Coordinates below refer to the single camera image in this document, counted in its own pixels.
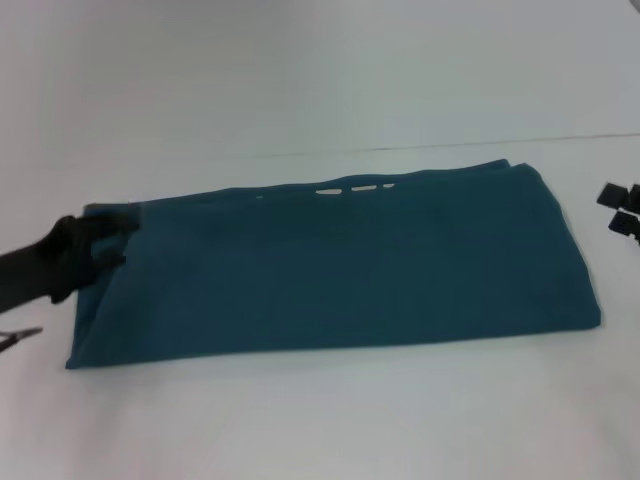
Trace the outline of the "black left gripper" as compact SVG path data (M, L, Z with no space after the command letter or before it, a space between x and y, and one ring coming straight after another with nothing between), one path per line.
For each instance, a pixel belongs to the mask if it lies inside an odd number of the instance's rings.
M89 204L83 217L65 216L39 241L1 256L1 311L41 297L57 304L99 275L126 262L119 251L92 256L99 236L129 235L140 228L139 209L125 204Z

